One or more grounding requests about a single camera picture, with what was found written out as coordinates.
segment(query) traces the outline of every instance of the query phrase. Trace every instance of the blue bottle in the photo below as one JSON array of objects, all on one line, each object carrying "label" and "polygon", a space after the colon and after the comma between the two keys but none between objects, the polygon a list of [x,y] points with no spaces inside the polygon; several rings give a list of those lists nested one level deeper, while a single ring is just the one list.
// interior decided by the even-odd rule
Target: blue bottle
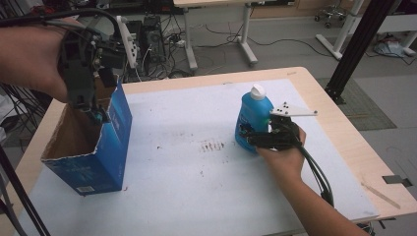
[{"label": "blue bottle", "polygon": [[251,91],[242,96],[242,107],[236,122],[235,139],[244,149],[256,152],[255,147],[248,144],[245,138],[239,136],[240,126],[252,128],[257,132],[267,132],[269,112],[273,109],[272,103],[266,96],[264,88],[254,84]]}]

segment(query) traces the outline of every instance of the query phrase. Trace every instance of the desk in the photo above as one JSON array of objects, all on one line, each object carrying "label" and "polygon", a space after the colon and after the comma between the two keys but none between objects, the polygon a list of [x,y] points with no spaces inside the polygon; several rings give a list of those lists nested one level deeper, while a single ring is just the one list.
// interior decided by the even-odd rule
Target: desk
[{"label": "desk", "polygon": [[[246,54],[249,60],[249,65],[258,63],[257,57],[252,52],[252,49],[249,47],[247,42],[251,12],[250,3],[251,1],[248,0],[174,0],[174,5],[176,7],[184,9],[186,34],[185,51],[187,54],[190,70],[196,71],[198,69],[191,43],[190,24],[196,25],[206,23],[232,22],[236,21],[236,19],[243,21],[242,36],[238,37],[239,45]],[[240,7],[228,6],[229,4],[240,5]]]},{"label": "desk", "polygon": [[[384,182],[381,176],[392,175],[392,172],[304,68],[264,70],[127,84],[124,85],[124,90],[127,94],[132,94],[208,87],[223,85],[224,83],[276,80],[280,78],[288,79],[291,82],[308,107],[319,110],[320,115],[317,117],[319,124],[361,183],[368,198],[377,208],[380,216],[376,219],[417,212],[417,202],[402,185],[387,185]],[[17,168],[17,174],[28,192],[32,189],[39,176],[41,170],[39,157],[52,135],[63,107],[64,105],[56,100],[52,102]],[[20,212],[22,206],[13,188],[8,186],[8,190],[16,212]],[[0,216],[0,229],[2,235],[12,235],[13,228],[4,215]]]}]

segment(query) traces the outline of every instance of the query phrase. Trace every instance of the cardboard box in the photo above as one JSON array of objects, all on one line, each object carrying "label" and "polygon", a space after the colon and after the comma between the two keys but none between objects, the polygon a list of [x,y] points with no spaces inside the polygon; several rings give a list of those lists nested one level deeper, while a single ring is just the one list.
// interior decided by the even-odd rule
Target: cardboard box
[{"label": "cardboard box", "polygon": [[95,83],[97,103],[108,107],[111,122],[94,126],[85,113],[66,105],[41,157],[82,196],[122,189],[132,124],[120,82],[116,88],[104,88],[99,79]]}]

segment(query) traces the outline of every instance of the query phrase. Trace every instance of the black marks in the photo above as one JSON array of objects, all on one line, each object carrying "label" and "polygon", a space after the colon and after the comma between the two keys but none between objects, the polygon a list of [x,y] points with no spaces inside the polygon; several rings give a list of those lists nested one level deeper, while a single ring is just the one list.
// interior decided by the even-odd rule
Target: black marks
[{"label": "black marks", "polygon": [[219,142],[216,140],[204,140],[200,142],[201,145],[201,152],[209,152],[209,151],[216,151],[222,150],[226,147],[226,144],[223,142]]}]

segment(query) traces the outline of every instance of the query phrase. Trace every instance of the black pole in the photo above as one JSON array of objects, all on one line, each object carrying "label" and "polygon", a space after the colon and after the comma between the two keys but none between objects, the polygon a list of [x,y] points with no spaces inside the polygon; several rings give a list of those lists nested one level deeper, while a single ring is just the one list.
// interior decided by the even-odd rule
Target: black pole
[{"label": "black pole", "polygon": [[10,163],[9,158],[7,157],[6,152],[4,152],[3,148],[0,146],[0,165],[3,167],[6,176],[9,178],[10,183],[15,188],[16,193],[18,194],[19,199],[21,200],[25,210],[28,212],[28,215],[33,222],[34,226],[36,227],[37,231],[40,235],[49,236],[49,232],[46,229],[46,226],[43,224],[40,216],[37,214],[36,209],[34,208],[33,204],[31,203],[27,193],[25,192],[24,187],[22,186],[21,181],[18,178],[18,175],[15,172],[12,164]]},{"label": "black pole", "polygon": [[341,93],[355,71],[372,38],[384,22],[395,0],[372,0],[358,28],[346,47],[325,91],[336,103],[342,103]]}]

